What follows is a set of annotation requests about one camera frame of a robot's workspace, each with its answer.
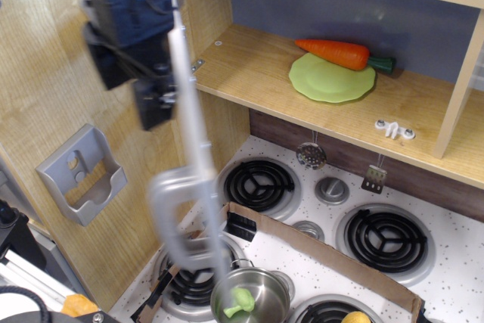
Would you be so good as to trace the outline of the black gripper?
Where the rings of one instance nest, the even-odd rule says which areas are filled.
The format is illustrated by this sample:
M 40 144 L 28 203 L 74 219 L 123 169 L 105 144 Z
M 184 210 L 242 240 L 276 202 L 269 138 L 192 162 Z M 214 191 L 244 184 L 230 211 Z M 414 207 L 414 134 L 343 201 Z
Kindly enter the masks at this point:
M 172 119 L 177 89 L 168 42 L 162 41 L 147 56 L 151 74 L 134 81 L 132 89 L 142 128 L 151 130 Z

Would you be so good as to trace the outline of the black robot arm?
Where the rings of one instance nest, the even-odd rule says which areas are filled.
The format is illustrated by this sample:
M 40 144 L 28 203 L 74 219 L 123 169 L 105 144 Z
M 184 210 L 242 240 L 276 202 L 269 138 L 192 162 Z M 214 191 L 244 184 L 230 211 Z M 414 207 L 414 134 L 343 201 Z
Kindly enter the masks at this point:
M 176 86 L 168 35 L 172 0 L 82 0 L 82 35 L 106 89 L 132 83 L 145 130 L 172 118 Z

